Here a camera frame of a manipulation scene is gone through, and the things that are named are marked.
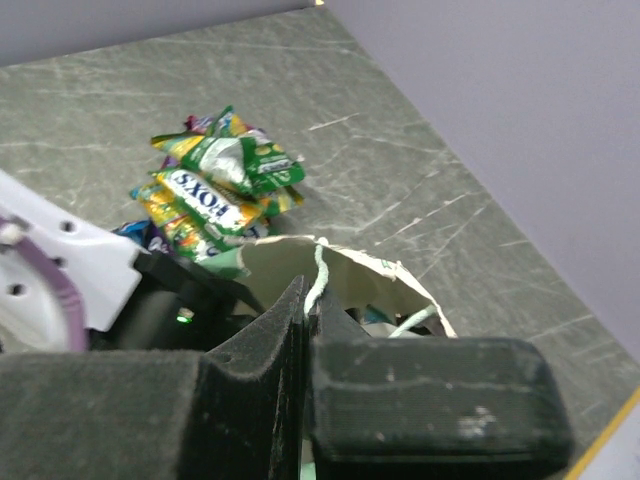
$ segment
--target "gray wall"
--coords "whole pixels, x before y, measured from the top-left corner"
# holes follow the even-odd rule
[[[0,0],[0,66],[310,4],[311,0]]]
[[[640,3],[364,3],[326,0],[640,359]]]

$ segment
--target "pile of snack bags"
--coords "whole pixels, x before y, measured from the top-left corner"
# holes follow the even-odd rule
[[[149,172],[149,183],[131,191],[148,219],[115,233],[199,262],[274,234],[270,219],[302,204],[292,187],[305,176],[302,166],[233,107],[216,116],[190,116],[185,126],[151,139],[168,156]]]

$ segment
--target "yellow edge strip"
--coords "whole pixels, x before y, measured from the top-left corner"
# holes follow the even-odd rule
[[[578,480],[580,478],[580,474],[584,472],[589,466],[589,464],[593,461],[594,457],[598,454],[600,449],[604,447],[609,438],[615,433],[620,424],[624,421],[625,418],[631,413],[633,407],[640,402],[640,388],[638,388],[631,398],[627,400],[627,403],[620,409],[620,411],[613,417],[611,423],[607,425],[607,428],[600,434],[598,439],[593,442],[593,445],[587,450],[587,452],[582,456],[580,461],[575,464],[571,472],[566,476],[565,480]]]

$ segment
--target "marble tabletop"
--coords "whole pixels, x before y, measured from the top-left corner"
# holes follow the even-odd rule
[[[149,137],[227,104],[306,159],[307,201],[279,218],[282,231],[401,260],[461,336],[533,342],[579,453],[640,384],[638,365],[325,9],[2,68],[0,168],[115,227],[141,217],[127,193],[161,159]]]

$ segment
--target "screw hole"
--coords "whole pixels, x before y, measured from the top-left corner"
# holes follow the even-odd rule
[[[220,363],[229,363],[231,361],[231,355],[228,353],[219,353],[216,355],[216,358]]]
[[[73,222],[62,222],[60,224],[60,230],[62,230],[63,232],[71,233],[75,231],[75,229],[76,226]]]
[[[20,283],[9,285],[9,287],[7,288],[7,293],[9,295],[13,295],[14,297],[19,297],[20,295],[24,295],[26,291],[27,291],[27,288]]]

